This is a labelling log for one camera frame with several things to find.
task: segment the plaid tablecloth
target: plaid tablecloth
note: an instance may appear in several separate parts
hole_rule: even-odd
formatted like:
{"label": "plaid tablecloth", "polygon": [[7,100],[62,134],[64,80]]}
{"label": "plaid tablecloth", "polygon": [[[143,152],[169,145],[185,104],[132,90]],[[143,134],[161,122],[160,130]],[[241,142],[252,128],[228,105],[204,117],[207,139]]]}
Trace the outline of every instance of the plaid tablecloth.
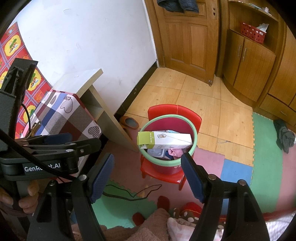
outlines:
{"label": "plaid tablecloth", "polygon": [[[41,122],[38,135],[71,133],[73,140],[100,137],[101,129],[76,94],[49,91],[30,117],[31,125]],[[27,124],[22,137],[28,132]]]}

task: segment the black cable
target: black cable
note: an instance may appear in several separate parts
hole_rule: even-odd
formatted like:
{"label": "black cable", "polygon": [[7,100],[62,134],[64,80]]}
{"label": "black cable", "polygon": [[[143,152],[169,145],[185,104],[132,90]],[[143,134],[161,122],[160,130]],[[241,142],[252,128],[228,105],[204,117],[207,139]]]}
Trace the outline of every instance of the black cable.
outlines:
{"label": "black cable", "polygon": [[103,195],[106,196],[106,197],[119,198],[119,199],[124,199],[124,200],[127,200],[127,201],[139,201],[139,200],[143,200],[143,199],[148,198],[149,194],[152,193],[153,191],[157,191],[158,189],[160,189],[160,188],[162,187],[162,184],[152,185],[152,186],[150,186],[150,187],[144,188],[144,189],[142,189],[141,191],[137,192],[134,196],[132,196],[128,190],[125,190],[125,189],[122,189],[122,188],[116,187],[116,186],[114,186],[114,185],[112,185],[112,184],[109,184],[109,185],[106,185],[106,186],[113,186],[113,187],[115,187],[115,188],[117,188],[117,189],[120,189],[120,190],[126,191],[126,192],[128,192],[128,194],[129,194],[131,197],[135,197],[137,194],[139,194],[140,192],[142,192],[142,191],[144,191],[144,190],[146,190],[146,189],[148,189],[148,188],[150,188],[150,187],[159,186],[157,189],[153,189],[153,190],[151,190],[151,191],[150,191],[145,197],[142,197],[142,198],[136,198],[136,199],[130,199],[130,198],[127,198],[127,197],[117,196],[117,195],[113,195],[113,194],[109,194],[109,193],[105,193],[105,192],[103,192]]}
{"label": "black cable", "polygon": [[26,112],[26,114],[27,114],[27,117],[28,117],[28,123],[29,123],[29,132],[28,132],[28,134],[30,134],[30,133],[31,133],[31,120],[30,120],[30,115],[29,115],[29,112],[28,112],[26,106],[24,105],[24,103],[22,103],[22,107],[24,108],[24,110],[25,110],[25,112]]}
{"label": "black cable", "polygon": [[52,169],[40,160],[38,160],[36,157],[34,157],[31,153],[29,153],[26,149],[24,149],[22,146],[17,144],[9,135],[7,135],[1,128],[0,128],[0,140],[2,140],[6,145],[11,147],[13,150],[15,150],[17,153],[19,153],[22,157],[26,158],[28,161],[32,162],[36,166],[42,168],[44,171],[49,172],[55,176],[62,177],[65,179],[68,179],[70,181],[74,181],[76,177],[73,177],[68,174],[64,174],[56,169]]}

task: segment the pink foam mat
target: pink foam mat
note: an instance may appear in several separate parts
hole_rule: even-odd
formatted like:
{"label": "pink foam mat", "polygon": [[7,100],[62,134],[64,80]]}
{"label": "pink foam mat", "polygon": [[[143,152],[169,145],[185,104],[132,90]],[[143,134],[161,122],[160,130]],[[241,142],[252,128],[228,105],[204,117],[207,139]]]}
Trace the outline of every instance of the pink foam mat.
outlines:
{"label": "pink foam mat", "polygon": [[[136,140],[137,130],[134,131],[130,129],[130,132],[133,136],[133,140]],[[105,145],[101,155],[106,152],[112,153],[115,157],[115,166],[110,179],[124,186],[126,189],[130,189],[132,192],[138,192],[145,187],[162,184],[159,190],[152,192],[148,196],[148,200],[157,202],[158,197],[162,195],[169,198],[170,208],[181,207],[187,202],[195,202],[202,206],[202,204],[194,198],[187,181],[183,189],[179,191],[178,184],[166,183],[149,176],[143,179],[140,171],[140,152],[133,152],[111,141],[108,141]],[[213,173],[220,177],[224,158],[224,155],[196,148],[193,159],[197,164],[202,165],[208,173]],[[151,189],[153,188],[145,190],[145,193],[140,193],[140,196],[147,195]]]}
{"label": "pink foam mat", "polygon": [[277,210],[294,207],[296,194],[296,145],[289,148],[289,154],[283,152],[283,172]]}

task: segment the tiled floor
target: tiled floor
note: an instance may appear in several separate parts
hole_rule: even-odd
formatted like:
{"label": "tiled floor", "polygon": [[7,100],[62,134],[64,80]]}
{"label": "tiled floor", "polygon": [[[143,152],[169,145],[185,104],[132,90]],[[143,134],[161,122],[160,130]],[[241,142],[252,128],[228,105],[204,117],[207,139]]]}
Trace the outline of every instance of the tiled floor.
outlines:
{"label": "tiled floor", "polygon": [[215,77],[210,87],[175,70],[158,68],[126,115],[142,127],[148,121],[147,110],[157,104],[179,104],[193,110],[202,118],[199,148],[253,166],[252,108],[235,98],[220,78]]}

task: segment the blue gripper pad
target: blue gripper pad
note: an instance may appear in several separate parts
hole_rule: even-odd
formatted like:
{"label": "blue gripper pad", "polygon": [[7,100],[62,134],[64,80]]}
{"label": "blue gripper pad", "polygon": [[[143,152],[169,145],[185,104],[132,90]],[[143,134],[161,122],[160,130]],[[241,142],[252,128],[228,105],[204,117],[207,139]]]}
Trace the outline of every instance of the blue gripper pad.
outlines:
{"label": "blue gripper pad", "polygon": [[89,171],[88,187],[91,203],[94,203],[97,199],[101,198],[103,190],[113,170],[114,162],[114,156],[110,153],[106,153],[100,163],[93,166]]}
{"label": "blue gripper pad", "polygon": [[70,133],[62,133],[57,135],[49,135],[44,139],[45,145],[61,145],[72,141]]}
{"label": "blue gripper pad", "polygon": [[202,173],[198,170],[198,165],[196,165],[189,153],[185,153],[181,156],[181,167],[194,197],[199,199],[201,203],[204,203],[205,194],[203,192],[203,182],[199,178],[199,174]]}

